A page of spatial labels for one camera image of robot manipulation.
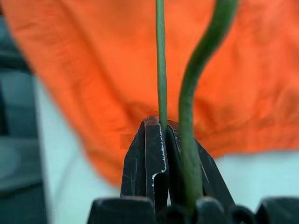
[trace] stem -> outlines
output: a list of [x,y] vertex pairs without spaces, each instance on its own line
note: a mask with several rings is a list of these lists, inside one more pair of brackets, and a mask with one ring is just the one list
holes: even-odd
[[158,101],[159,121],[163,135],[166,135],[167,120],[167,80],[165,62],[165,27],[164,27],[164,1],[156,0],[156,42],[158,67]]
[[188,62],[181,87],[179,100],[180,146],[186,206],[191,212],[195,209],[196,201],[203,196],[201,160],[193,137],[194,91],[205,65],[226,36],[237,5],[238,0],[216,1],[212,20]]

